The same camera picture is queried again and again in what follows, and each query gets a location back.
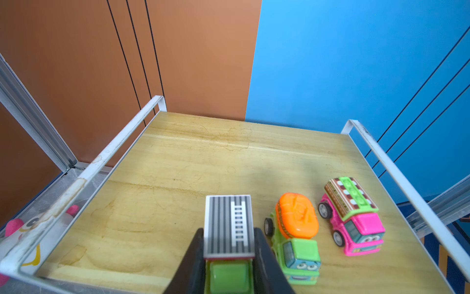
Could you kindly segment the green orange toy truck top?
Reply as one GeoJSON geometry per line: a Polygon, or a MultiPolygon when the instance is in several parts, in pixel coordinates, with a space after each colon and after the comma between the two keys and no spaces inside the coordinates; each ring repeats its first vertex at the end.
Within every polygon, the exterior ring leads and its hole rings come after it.
{"type": "Polygon", "coordinates": [[[292,285],[315,285],[321,268],[319,230],[312,202],[302,194],[286,193],[275,210],[264,220],[264,234],[272,243],[271,251],[292,285]]]}

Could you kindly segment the pink toy truck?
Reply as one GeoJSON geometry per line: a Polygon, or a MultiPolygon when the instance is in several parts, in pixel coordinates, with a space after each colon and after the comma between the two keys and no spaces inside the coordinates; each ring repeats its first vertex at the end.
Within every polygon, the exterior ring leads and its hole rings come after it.
{"type": "Polygon", "coordinates": [[[331,223],[334,243],[349,257],[379,252],[386,229],[377,204],[362,185],[341,176],[329,180],[324,189],[318,213],[331,223]]]}

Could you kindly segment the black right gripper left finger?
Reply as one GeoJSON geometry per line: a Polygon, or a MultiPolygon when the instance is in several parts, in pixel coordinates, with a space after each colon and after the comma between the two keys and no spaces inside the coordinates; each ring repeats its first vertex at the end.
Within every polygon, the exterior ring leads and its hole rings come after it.
{"type": "Polygon", "coordinates": [[[204,230],[199,228],[164,294],[203,294],[206,262],[203,257],[204,230]]]}

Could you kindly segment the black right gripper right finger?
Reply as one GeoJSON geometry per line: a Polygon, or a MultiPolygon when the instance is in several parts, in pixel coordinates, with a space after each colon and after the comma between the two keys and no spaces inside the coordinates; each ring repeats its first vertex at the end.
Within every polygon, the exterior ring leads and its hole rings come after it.
{"type": "Polygon", "coordinates": [[[263,231],[254,228],[255,259],[253,261],[256,294],[294,294],[273,254],[263,231]]]}

